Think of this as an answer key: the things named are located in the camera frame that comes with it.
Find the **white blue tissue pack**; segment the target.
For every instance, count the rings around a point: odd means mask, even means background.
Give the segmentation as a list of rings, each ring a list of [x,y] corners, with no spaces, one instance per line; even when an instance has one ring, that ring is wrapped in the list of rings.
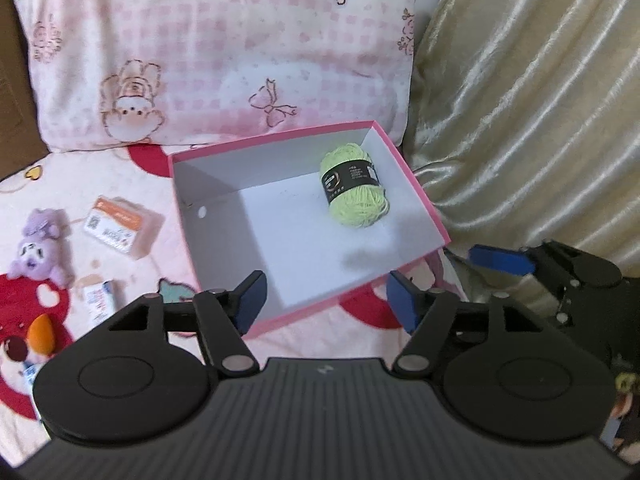
[[[82,298],[87,309],[89,330],[108,320],[124,306],[122,294],[115,280],[85,286]]]

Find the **orange makeup sponge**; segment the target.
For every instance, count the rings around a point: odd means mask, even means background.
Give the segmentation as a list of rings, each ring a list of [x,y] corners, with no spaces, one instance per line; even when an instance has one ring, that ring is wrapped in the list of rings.
[[[52,318],[47,313],[38,315],[29,325],[27,342],[33,352],[52,356],[58,350],[58,340]]]

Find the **purple plush toy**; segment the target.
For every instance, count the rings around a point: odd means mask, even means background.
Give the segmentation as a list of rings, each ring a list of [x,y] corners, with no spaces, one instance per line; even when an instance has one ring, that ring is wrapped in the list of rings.
[[[58,212],[34,209],[27,218],[22,235],[6,277],[9,280],[29,278],[36,282],[49,280],[56,287],[66,289],[70,284],[70,272],[63,261]]]

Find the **clear box orange label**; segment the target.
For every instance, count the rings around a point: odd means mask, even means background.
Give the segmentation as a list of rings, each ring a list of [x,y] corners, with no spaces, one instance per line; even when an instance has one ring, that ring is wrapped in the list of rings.
[[[121,255],[138,260],[149,255],[165,217],[121,197],[100,195],[82,225],[84,232]]]

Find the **pink cardboard storage box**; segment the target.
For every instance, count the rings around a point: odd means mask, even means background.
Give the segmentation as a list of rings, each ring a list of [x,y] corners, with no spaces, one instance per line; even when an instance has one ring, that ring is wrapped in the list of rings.
[[[320,162],[345,143],[372,158],[390,212],[364,229],[329,214]],[[180,223],[202,289],[267,278],[255,338],[382,284],[449,243],[435,207],[377,122],[281,131],[170,156]]]

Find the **green yarn ball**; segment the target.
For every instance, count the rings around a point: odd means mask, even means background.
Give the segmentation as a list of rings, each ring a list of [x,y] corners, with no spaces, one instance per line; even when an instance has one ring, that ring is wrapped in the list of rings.
[[[340,145],[324,155],[320,181],[329,214],[342,226],[366,228],[390,210],[370,155],[356,143]]]

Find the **pink checkered cartoon pillow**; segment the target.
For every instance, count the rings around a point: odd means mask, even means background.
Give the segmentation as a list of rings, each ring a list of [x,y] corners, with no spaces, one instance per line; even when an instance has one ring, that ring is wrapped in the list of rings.
[[[416,0],[13,0],[53,151],[405,133]]]

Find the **brown pillow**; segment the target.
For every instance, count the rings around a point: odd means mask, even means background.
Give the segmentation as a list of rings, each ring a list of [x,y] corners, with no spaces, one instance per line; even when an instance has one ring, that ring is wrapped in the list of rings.
[[[0,0],[0,177],[46,156],[28,73],[26,37],[13,0]]]

